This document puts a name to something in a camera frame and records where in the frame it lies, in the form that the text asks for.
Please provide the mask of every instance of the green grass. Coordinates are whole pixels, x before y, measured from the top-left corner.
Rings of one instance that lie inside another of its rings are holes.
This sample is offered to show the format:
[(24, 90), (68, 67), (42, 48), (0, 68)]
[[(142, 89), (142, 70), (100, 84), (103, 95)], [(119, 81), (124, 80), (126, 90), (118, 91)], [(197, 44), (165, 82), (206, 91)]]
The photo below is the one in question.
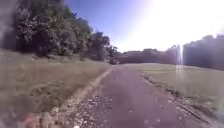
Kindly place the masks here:
[(64, 63), (0, 52), (0, 113), (49, 111), (109, 67), (90, 60)]
[(180, 96), (191, 99), (191, 105), (205, 114), (222, 116), (224, 112), (224, 71), (165, 64), (126, 66), (141, 71), (165, 90), (176, 91)]

